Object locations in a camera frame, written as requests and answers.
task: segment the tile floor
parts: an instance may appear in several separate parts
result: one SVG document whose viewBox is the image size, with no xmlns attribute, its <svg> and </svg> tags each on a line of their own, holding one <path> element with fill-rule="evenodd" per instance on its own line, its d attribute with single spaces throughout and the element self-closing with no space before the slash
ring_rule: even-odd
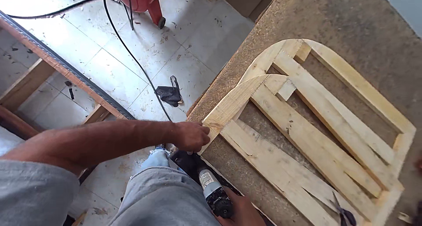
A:
<svg viewBox="0 0 422 226">
<path fill-rule="evenodd" d="M 7 0 L 0 9 L 30 16 L 48 13 L 79 0 Z M 253 23 L 224 0 L 160 0 L 164 29 L 148 13 L 134 15 L 131 30 L 122 5 L 108 1 L 120 36 L 145 68 L 155 86 L 171 86 L 178 79 L 184 103 L 164 103 L 173 121 L 185 121 L 186 112 L 208 88 L 235 53 Z M 166 121 L 152 87 L 109 25 L 102 1 L 85 4 L 62 16 L 17 20 L 66 61 L 100 86 L 137 119 Z M 0 92 L 7 89 L 38 57 L 7 32 L 0 31 Z M 66 78 L 53 74 L 19 107 L 18 114 L 44 129 L 77 125 L 95 106 L 82 90 L 69 98 Z M 129 176 L 149 154 L 149 148 L 100 164 L 81 186 L 69 214 L 87 210 L 85 222 L 105 225 L 117 212 Z"/>
</svg>

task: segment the ripped jeans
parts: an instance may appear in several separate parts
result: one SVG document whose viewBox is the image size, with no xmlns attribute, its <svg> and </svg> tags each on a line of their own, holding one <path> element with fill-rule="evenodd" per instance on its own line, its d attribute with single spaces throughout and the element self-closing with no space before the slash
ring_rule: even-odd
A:
<svg viewBox="0 0 422 226">
<path fill-rule="evenodd" d="M 150 155 L 148 156 L 148 158 L 140 165 L 140 169 L 144 170 L 153 166 L 167 166 L 184 172 L 169 158 L 169 156 L 170 151 L 164 148 L 153 149 L 150 151 Z"/>
</svg>

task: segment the drill label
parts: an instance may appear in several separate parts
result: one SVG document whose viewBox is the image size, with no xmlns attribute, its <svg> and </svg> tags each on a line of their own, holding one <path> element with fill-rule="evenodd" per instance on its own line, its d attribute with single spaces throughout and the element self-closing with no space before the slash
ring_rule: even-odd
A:
<svg viewBox="0 0 422 226">
<path fill-rule="evenodd" d="M 212 176 L 208 172 L 205 172 L 204 174 L 200 175 L 199 181 L 201 182 L 202 189 L 205 189 L 205 187 L 208 184 L 210 184 L 211 182 L 214 182 L 214 180 L 212 179 Z"/>
</svg>

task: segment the hand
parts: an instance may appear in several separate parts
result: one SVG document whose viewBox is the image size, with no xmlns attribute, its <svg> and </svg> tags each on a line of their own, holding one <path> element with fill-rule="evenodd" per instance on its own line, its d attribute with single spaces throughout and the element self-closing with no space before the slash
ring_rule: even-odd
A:
<svg viewBox="0 0 422 226">
<path fill-rule="evenodd" d="M 264 220 L 248 197 L 238 196 L 227 187 L 224 187 L 224 191 L 233 203 L 235 214 L 232 218 L 216 217 L 222 226 L 265 226 Z"/>
<path fill-rule="evenodd" d="M 181 150 L 197 153 L 210 142 L 210 129 L 201 122 L 177 122 L 175 125 L 176 141 L 172 144 Z"/>
</svg>

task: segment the wooden frame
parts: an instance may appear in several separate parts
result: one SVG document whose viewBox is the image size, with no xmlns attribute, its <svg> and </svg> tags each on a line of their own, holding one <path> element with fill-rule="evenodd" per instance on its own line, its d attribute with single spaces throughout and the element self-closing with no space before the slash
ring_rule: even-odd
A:
<svg viewBox="0 0 422 226">
<path fill-rule="evenodd" d="M 32 34 L 30 34 L 18 23 L 16 23 L 14 20 L 9 18 L 6 14 L 4 14 L 1 11 L 0 11 L 0 27 L 8 31 L 20 43 L 25 45 L 28 49 L 32 50 L 35 54 L 37 54 L 40 57 L 40 59 L 43 60 L 43 62 L 38 61 L 41 64 L 43 64 L 43 67 L 44 67 L 44 69 L 42 69 L 43 72 L 46 72 L 46 70 L 48 70 L 46 68 L 45 63 L 49 64 L 50 67 L 53 67 L 56 71 L 60 72 L 67 79 L 69 79 L 73 84 L 75 84 L 80 89 L 87 92 L 92 97 L 92 99 L 94 99 L 98 104 L 103 106 L 107 111 L 109 111 L 112 115 L 116 116 L 118 119 L 128 119 L 128 118 L 134 119 L 134 117 L 130 115 L 129 112 L 127 112 L 121 105 L 119 105 L 108 94 L 102 91 L 97 85 L 92 83 L 89 79 L 83 76 L 82 73 L 77 71 L 74 67 L 72 67 L 63 58 L 58 56 L 49 47 L 45 46 L 44 43 L 42 43 L 40 40 L 35 38 Z M 3 101 L 5 101 L 4 99 L 14 94 L 17 89 L 19 89 L 21 93 L 25 92 L 26 95 L 22 95 L 21 97 L 25 97 L 25 96 L 27 97 L 30 94 L 32 94 L 32 92 L 30 91 L 31 90 L 35 91 L 39 87 L 39 85 L 37 86 L 36 84 L 38 83 L 42 84 L 49 77 L 46 75 L 44 76 L 39 75 L 39 73 L 41 72 L 29 71 L 25 73 L 24 77 L 20 78 L 17 81 L 17 83 L 13 84 L 12 88 L 8 90 L 8 93 L 2 95 L 1 102 L 3 103 Z M 29 85 L 27 80 L 32 80 L 35 76 L 37 76 L 36 82 L 34 81 L 34 84 Z M 23 102 L 21 99 L 23 99 L 23 101 L 25 100 L 24 98 L 19 98 L 20 100 L 19 103 Z"/>
<path fill-rule="evenodd" d="M 78 88 L 86 91 L 97 103 L 95 109 L 82 124 L 103 121 L 113 114 L 118 119 L 135 119 L 119 103 L 86 78 L 81 72 L 72 67 L 63 58 L 52 51 L 48 46 L 30 34 L 18 23 L 0 11 L 0 27 L 8 31 L 20 43 L 37 54 L 38 59 L 13 85 L 0 96 L 0 121 L 8 125 L 23 139 L 39 133 L 32 126 L 17 117 L 15 112 L 19 106 L 43 84 L 54 71 L 60 72 Z M 80 182 L 88 177 L 95 167 L 83 172 Z"/>
<path fill-rule="evenodd" d="M 300 65 L 309 54 L 399 132 L 393 148 Z M 288 76 L 265 74 L 270 66 Z M 354 159 L 285 102 L 295 90 Z M 338 192 L 237 120 L 249 99 Z M 310 196 L 332 209 L 333 191 L 360 225 L 383 225 L 403 191 L 397 178 L 416 131 L 343 58 L 328 47 L 305 39 L 284 40 L 262 52 L 203 124 L 210 127 L 211 140 L 221 134 L 314 225 L 338 225 Z"/>
</svg>

